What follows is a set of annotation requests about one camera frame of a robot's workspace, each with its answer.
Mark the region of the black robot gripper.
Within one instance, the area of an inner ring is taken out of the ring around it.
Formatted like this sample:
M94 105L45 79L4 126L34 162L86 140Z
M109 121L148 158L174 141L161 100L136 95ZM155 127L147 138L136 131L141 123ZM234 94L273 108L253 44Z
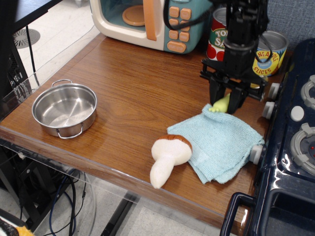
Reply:
M214 105L225 95L226 88L231 89L227 112L233 114L242 107L248 92L245 90L251 83L260 86L259 95L264 97L267 82L256 75L252 69L258 41L249 44L236 44L229 40L224 42L225 52L223 61L203 59L201 77L210 82L210 103Z

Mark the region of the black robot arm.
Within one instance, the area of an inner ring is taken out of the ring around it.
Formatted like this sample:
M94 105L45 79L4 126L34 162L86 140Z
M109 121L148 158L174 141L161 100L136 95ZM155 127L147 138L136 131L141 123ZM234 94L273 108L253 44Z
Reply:
M227 38L222 61L203 59L201 77L210 83L210 103L224 97L230 89L227 112L233 114L246 97L261 100L266 81L253 71L257 47L269 22L266 0L227 0Z

